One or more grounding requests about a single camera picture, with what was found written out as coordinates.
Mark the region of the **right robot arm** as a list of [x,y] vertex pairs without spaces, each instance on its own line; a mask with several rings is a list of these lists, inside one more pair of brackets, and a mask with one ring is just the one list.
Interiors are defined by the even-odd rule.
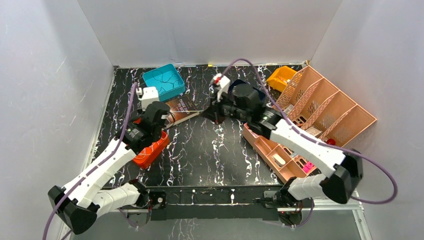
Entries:
[[277,110],[267,107],[250,84],[214,83],[209,106],[201,113],[216,124],[226,118],[240,120],[258,136],[281,144],[297,153],[320,170],[320,174],[291,177],[273,198],[275,203],[295,207],[300,201],[324,197],[346,204],[363,176],[362,159],[356,151],[336,149],[293,124]]

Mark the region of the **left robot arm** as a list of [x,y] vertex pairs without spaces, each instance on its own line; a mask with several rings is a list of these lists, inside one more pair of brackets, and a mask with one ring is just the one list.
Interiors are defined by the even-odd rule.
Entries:
[[150,204],[150,191],[137,179],[112,190],[101,190],[119,169],[160,140],[170,107],[164,102],[154,101],[139,113],[140,121],[126,122],[107,148],[83,172],[66,185],[54,185],[48,191],[53,213],[75,235],[87,231],[99,217],[110,211],[131,205],[145,208]]

